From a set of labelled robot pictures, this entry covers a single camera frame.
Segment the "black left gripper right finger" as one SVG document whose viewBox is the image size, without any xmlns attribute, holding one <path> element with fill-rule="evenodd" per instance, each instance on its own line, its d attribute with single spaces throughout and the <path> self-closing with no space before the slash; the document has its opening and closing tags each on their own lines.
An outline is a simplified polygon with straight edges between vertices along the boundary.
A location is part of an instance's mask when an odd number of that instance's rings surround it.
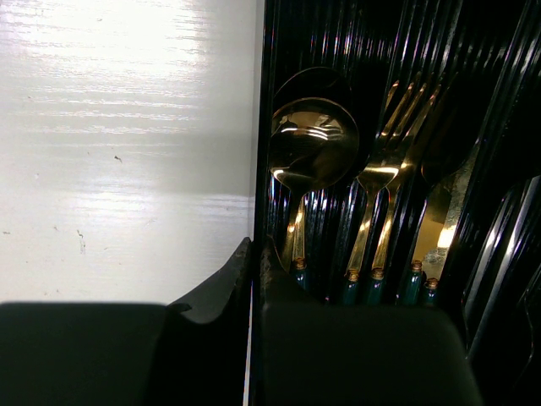
<svg viewBox="0 0 541 406">
<path fill-rule="evenodd" d="M 263 405 L 480 405 L 461 338 L 442 311 L 326 306 L 284 271 L 271 239 L 260 260 Z"/>
</svg>

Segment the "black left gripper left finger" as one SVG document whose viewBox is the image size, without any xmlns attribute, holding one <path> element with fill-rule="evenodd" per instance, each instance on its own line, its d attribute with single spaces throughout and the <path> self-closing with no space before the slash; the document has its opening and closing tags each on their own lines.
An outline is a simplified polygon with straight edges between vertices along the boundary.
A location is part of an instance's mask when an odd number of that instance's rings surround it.
<svg viewBox="0 0 541 406">
<path fill-rule="evenodd" d="M 251 241 L 174 302 L 1 306 L 4 405 L 239 405 Z"/>
</svg>

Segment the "gold knife green handle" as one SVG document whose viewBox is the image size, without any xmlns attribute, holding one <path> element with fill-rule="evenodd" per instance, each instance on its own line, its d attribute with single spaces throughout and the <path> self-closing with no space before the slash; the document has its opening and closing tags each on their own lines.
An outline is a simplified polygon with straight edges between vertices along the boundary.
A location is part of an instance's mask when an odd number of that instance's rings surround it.
<svg viewBox="0 0 541 406">
<path fill-rule="evenodd" d="M 440 162 L 426 162 L 422 166 L 422 175 L 432 185 L 432 189 L 426 202 L 413 258 L 421 261 L 426 276 L 422 293 L 425 303 L 433 304 L 436 300 L 478 151 L 479 145 L 476 144 L 467 155 L 454 155 L 449 167 L 442 167 Z"/>
<path fill-rule="evenodd" d="M 467 153 L 459 147 L 432 146 L 422 160 L 421 174 L 428 195 L 418 228 L 412 262 L 402 277 L 399 305 L 430 303 L 440 280 L 456 227 L 446 225 L 456 171 Z"/>
</svg>

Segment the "metal chopstick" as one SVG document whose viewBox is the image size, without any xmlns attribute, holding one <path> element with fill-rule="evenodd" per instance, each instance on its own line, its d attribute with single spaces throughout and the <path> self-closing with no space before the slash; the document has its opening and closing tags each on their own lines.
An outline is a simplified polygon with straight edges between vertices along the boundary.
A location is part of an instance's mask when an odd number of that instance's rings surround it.
<svg viewBox="0 0 541 406">
<path fill-rule="evenodd" d="M 498 207 L 462 299 L 469 346 L 480 339 L 539 195 L 536 176 L 512 187 Z"/>
</svg>

